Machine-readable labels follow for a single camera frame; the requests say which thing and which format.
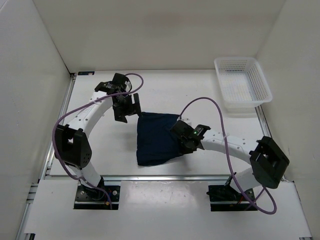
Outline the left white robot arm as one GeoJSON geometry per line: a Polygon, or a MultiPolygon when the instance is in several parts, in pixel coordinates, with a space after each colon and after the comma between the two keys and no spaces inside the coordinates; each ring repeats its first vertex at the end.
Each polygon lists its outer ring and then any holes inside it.
{"type": "Polygon", "coordinates": [[[55,157],[65,172],[87,189],[93,200],[100,200],[105,194],[102,176],[91,164],[92,149],[89,136],[101,117],[113,111],[115,121],[127,123],[127,117],[140,115],[139,95],[133,89],[129,74],[115,73],[111,81],[100,82],[88,102],[68,113],[75,116],[62,124],[62,116],[52,130],[55,157]]]}

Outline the aluminium front rail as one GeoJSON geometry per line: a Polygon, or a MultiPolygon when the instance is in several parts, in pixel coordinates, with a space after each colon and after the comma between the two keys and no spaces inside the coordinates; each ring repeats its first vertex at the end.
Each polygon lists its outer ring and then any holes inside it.
{"type": "Polygon", "coordinates": [[[105,181],[223,181],[228,174],[220,175],[104,175],[105,181]]]}

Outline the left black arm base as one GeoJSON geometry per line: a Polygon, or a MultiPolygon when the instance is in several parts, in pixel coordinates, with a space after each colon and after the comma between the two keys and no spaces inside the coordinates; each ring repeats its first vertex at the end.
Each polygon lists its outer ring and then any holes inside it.
{"type": "Polygon", "coordinates": [[[118,210],[121,186],[105,185],[104,189],[108,193],[111,205],[108,197],[102,191],[79,183],[75,193],[73,208],[75,210],[118,210]]]}

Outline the navy blue shorts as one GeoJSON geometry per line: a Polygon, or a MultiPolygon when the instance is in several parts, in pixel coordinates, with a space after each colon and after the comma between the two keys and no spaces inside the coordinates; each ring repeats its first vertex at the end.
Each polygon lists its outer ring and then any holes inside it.
{"type": "Polygon", "coordinates": [[[179,115],[142,112],[137,121],[137,164],[158,166],[189,153],[171,132],[179,115]]]}

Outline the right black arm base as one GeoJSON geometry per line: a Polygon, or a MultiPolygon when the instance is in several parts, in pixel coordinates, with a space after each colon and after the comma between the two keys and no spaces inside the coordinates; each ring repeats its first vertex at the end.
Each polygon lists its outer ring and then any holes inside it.
{"type": "Polygon", "coordinates": [[[228,185],[209,185],[206,194],[211,212],[257,211],[241,193],[228,185]]]}

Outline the aluminium left side rail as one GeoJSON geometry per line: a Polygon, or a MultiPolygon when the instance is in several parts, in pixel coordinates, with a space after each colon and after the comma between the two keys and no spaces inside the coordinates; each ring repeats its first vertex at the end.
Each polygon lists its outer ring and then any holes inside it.
{"type": "MultiPolygon", "coordinates": [[[[65,92],[65,96],[64,96],[64,99],[62,102],[62,106],[60,108],[60,112],[58,114],[58,118],[60,118],[62,115],[64,115],[67,112],[76,78],[77,78],[77,73],[70,74],[70,80],[68,83],[67,90],[65,92]]],[[[33,240],[35,238],[34,233],[24,233],[24,230],[25,230],[26,223],[27,223],[27,220],[29,217],[29,213],[31,211],[32,203],[33,203],[34,198],[36,196],[39,182],[46,178],[47,172],[52,167],[53,159],[54,159],[54,149],[53,149],[53,144],[50,143],[49,147],[47,149],[47,153],[45,155],[45,158],[43,160],[43,165],[42,165],[42,168],[41,168],[41,171],[39,174],[39,178],[37,179],[37,181],[35,183],[32,183],[29,188],[25,208],[24,208],[23,215],[22,215],[16,236],[15,236],[15,240],[33,240]]]]}

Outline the white perforated plastic basket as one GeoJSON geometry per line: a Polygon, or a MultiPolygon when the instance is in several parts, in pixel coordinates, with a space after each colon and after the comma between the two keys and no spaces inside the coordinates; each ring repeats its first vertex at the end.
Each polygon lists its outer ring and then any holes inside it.
{"type": "Polygon", "coordinates": [[[214,67],[224,106],[229,111],[249,111],[272,101],[273,95],[255,58],[218,57],[214,67]]]}

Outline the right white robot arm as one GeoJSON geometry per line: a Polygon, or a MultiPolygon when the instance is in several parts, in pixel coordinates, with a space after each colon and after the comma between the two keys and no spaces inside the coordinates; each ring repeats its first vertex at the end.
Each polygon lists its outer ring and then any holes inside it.
{"type": "Polygon", "coordinates": [[[192,128],[183,120],[178,120],[170,130],[180,141],[184,153],[198,149],[228,154],[250,165],[250,168],[237,172],[225,186],[224,193],[230,200],[238,199],[243,191],[258,186],[276,189],[283,178],[290,160],[268,136],[260,140],[249,140],[236,136],[224,137],[222,132],[215,131],[206,125],[192,128]]]}

